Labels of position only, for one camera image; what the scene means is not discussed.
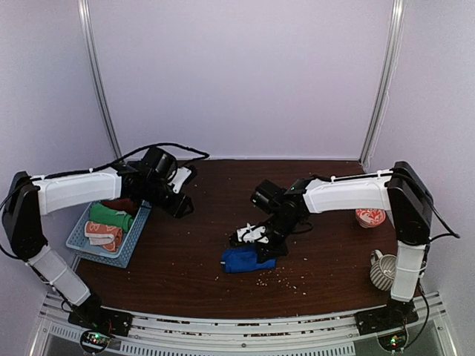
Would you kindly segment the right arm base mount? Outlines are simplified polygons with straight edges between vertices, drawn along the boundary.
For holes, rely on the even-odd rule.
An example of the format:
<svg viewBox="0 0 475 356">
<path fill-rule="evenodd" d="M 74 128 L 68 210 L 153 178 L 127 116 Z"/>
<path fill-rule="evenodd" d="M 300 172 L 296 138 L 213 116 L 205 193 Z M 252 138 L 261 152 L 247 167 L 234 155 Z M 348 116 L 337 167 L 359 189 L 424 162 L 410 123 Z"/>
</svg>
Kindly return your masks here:
<svg viewBox="0 0 475 356">
<path fill-rule="evenodd" d="M 387 352 L 400 352 L 409 343 L 407 327 L 419 320 L 414 308 L 408 313 L 388 306 L 359 311 L 354 315 L 360 336 L 375 334 L 380 347 Z"/>
</svg>

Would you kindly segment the blue towel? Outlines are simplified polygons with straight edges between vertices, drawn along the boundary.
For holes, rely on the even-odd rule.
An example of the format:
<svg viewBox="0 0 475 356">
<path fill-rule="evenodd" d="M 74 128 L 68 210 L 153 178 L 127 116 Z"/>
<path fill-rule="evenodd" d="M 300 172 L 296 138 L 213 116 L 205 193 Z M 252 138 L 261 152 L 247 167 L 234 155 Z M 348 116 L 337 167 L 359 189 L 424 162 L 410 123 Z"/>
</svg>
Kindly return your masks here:
<svg viewBox="0 0 475 356">
<path fill-rule="evenodd" d="M 259 263 L 256 247 L 245 245 L 225 250 L 221 256 L 220 265 L 227 274 L 239 274 L 274 269 L 276 267 L 276 259 Z"/>
</svg>

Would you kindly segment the light blue plastic basket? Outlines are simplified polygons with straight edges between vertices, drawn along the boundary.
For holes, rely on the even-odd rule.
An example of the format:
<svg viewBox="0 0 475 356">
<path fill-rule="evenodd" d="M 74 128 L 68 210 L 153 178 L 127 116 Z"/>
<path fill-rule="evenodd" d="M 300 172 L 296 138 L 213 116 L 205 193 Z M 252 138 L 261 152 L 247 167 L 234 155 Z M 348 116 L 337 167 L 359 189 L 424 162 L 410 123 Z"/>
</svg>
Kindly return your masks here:
<svg viewBox="0 0 475 356">
<path fill-rule="evenodd" d="M 147 202 L 135 215 L 93 202 L 73 228 L 66 246 L 83 259 L 126 268 L 150 213 Z"/>
</svg>

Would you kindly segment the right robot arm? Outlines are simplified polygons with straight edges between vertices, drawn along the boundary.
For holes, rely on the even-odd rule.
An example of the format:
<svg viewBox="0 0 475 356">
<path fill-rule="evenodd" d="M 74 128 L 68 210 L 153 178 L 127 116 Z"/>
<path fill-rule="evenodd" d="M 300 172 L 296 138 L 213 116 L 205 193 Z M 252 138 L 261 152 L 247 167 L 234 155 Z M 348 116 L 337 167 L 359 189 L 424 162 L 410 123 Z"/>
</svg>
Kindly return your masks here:
<svg viewBox="0 0 475 356">
<path fill-rule="evenodd" d="M 405 161 L 372 174 L 346 177 L 322 177 L 314 174 L 283 188 L 265 179 L 251 196 L 252 203 L 268 217 L 248 224 L 237 238 L 255 245 L 258 261 L 267 262 L 286 255 L 286 240 L 297 233 L 298 225 L 308 223 L 312 215 L 333 211 L 351 211 L 358 224 L 375 228 L 392 221 L 396 254 L 374 254 L 371 282 L 388 294 L 389 305 L 381 310 L 381 322 L 398 326 L 408 315 L 416 288 L 423 276 L 431 243 L 432 220 L 437 219 L 444 237 L 459 235 L 437 211 L 426 184 Z"/>
</svg>

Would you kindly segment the orange bunny pattern towel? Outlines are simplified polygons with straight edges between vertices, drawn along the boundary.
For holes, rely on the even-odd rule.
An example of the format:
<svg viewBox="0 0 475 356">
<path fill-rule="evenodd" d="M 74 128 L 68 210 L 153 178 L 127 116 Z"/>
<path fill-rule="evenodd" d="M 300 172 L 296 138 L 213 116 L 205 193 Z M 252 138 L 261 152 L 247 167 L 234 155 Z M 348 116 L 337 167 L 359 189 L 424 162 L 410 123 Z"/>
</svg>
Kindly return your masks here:
<svg viewBox="0 0 475 356">
<path fill-rule="evenodd" d="M 116 253 L 122 245 L 123 231 L 121 228 L 87 221 L 85 237 L 92 246 L 99 246 L 108 252 Z"/>
</svg>

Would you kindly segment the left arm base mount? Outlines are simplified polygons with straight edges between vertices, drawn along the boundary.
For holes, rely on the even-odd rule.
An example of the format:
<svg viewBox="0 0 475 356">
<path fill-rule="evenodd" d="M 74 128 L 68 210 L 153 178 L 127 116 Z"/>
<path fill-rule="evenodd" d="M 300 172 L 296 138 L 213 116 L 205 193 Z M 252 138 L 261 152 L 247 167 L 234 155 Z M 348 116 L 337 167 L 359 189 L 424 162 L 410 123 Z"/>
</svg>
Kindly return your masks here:
<svg viewBox="0 0 475 356">
<path fill-rule="evenodd" d="M 99 309 L 98 317 L 86 317 L 78 309 L 69 312 L 68 322 L 85 330 L 79 336 L 81 348 L 92 355 L 105 351 L 116 337 L 127 337 L 133 315 L 112 309 Z"/>
</svg>

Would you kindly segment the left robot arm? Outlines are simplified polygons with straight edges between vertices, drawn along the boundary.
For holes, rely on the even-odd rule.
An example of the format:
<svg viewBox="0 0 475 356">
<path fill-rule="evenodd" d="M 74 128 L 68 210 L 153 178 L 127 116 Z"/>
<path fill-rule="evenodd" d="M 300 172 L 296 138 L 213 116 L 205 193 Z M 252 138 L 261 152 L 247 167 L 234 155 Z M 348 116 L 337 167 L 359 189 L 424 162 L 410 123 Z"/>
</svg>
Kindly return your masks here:
<svg viewBox="0 0 475 356">
<path fill-rule="evenodd" d="M 196 176 L 190 163 L 180 163 L 158 143 L 134 150 L 104 165 L 54 174 L 14 174 L 1 202 L 1 226 L 7 245 L 4 256 L 26 264 L 70 305 L 90 329 L 107 321 L 101 298 L 50 243 L 44 221 L 91 202 L 129 198 L 147 202 L 181 218 L 192 207 L 184 187 Z"/>
</svg>

